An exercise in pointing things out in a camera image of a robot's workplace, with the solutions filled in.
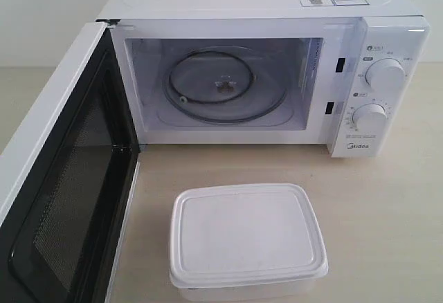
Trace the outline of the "glass turntable plate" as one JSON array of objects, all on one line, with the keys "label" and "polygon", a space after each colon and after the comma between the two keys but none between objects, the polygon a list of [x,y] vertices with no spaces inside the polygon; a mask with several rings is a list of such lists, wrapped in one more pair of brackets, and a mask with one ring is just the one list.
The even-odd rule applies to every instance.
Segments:
[{"label": "glass turntable plate", "polygon": [[261,118],[278,108],[290,77],[275,57],[245,46],[209,46],[175,61],[163,79],[169,102],[187,116],[215,125]]}]

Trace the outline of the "lower white timer knob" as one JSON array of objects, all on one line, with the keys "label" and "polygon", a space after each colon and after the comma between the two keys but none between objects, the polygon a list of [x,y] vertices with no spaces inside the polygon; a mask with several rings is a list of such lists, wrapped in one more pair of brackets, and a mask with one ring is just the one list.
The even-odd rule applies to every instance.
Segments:
[{"label": "lower white timer knob", "polygon": [[380,104],[375,103],[359,107],[352,115],[354,126],[361,131],[382,130],[387,119],[385,109]]}]

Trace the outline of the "upper white control knob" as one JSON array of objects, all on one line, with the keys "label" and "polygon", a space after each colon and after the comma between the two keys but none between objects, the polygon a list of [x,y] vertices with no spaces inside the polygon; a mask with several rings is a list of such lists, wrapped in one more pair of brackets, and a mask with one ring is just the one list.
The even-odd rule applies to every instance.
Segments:
[{"label": "upper white control knob", "polygon": [[400,89],[406,79],[401,64],[392,58],[381,59],[372,64],[365,73],[368,85],[377,91]]}]

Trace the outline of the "white Midea microwave oven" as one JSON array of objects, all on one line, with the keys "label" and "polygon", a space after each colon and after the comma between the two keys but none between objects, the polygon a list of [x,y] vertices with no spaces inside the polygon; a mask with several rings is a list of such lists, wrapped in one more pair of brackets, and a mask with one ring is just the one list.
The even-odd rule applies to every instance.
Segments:
[{"label": "white Midea microwave oven", "polygon": [[[331,156],[376,156],[415,72],[430,26],[410,0],[367,6],[303,7],[299,0],[108,0],[98,20],[111,37],[139,143],[324,145]],[[271,113],[215,125],[175,108],[163,92],[168,68],[209,46],[269,53],[290,77]],[[368,68],[392,58],[403,67],[400,89],[374,90]],[[382,130],[361,131],[353,113],[380,104]]]}]

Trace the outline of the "white microwave door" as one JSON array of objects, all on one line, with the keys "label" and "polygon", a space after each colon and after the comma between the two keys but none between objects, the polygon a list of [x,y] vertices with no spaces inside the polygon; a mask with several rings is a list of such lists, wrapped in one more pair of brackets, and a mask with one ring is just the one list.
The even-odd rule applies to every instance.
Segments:
[{"label": "white microwave door", "polygon": [[108,23],[84,25],[1,154],[1,301],[106,302],[140,148]]}]

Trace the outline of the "white lidded plastic container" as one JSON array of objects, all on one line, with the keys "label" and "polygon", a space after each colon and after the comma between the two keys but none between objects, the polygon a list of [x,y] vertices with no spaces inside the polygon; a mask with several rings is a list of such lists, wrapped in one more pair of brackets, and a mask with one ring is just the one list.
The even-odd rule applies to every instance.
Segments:
[{"label": "white lidded plastic container", "polygon": [[170,281],[191,302],[234,302],[309,291],[329,270],[307,193],[291,183],[186,190],[175,199]]}]

